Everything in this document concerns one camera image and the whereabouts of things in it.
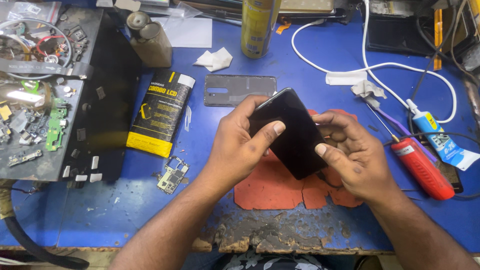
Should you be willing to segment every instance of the b-7000 glue tube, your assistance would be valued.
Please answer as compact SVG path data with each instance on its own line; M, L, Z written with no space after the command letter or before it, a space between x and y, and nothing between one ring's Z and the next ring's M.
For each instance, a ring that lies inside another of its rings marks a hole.
M444 131L429 112L419 111L417 105L410 99L407 99L407 104L410 110L415 113L415 116L412 118L413 122L422 132ZM435 147L443 162L451 164L462 171L468 169L473 162L480 158L480 154L460 148L447 134L433 134L426 135L426 137L432 146Z

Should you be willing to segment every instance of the screwdriver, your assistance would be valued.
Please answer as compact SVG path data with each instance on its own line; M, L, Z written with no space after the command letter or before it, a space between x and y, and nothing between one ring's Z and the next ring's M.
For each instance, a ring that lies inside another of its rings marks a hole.
M452 184L445 179L440 170L437 169L437 167L435 167L435 165L428 159L419 145L411 138L399 140L397 136L388 129L382 119L378 117L375 111L373 111L370 105L367 104L367 106L392 135L394 142L391 145L392 150L415 177L425 192L436 200L446 200L453 197L455 192Z

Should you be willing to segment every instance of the smartphone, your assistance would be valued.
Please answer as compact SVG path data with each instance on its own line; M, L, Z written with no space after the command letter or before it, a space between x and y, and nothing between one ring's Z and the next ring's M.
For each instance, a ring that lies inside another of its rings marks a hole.
M315 146L325 143L325 139L290 87L282 89L253 111L249 118L250 136L255 136L266 124L277 120L282 121L286 129L272 143L270 150L295 179L303 179L328 166L315 152Z

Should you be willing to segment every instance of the hand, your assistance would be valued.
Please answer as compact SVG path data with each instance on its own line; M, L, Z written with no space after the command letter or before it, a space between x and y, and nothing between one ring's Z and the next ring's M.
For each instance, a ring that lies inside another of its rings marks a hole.
M328 144L315 147L320 157L342 177L345 188L365 202L380 202L401 192L382 143L351 116L328 110L312 116Z
M202 173L225 192L250 175L262 155L268 155L270 145L285 130L285 124L274 121L250 137L248 117L268 98L247 96L218 124L212 151Z

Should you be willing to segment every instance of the fingernail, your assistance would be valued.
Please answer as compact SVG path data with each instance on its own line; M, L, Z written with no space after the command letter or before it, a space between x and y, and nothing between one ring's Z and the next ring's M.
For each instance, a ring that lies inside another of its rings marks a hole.
M285 131L285 124L282 122L278 122L273 126L273 130L275 130L275 133L277 135L282 134L282 132Z
M318 144L317 146L315 146L315 152L317 152L317 154L319 154L320 157L325 154L325 151L327 151L327 147L324 146L323 144Z

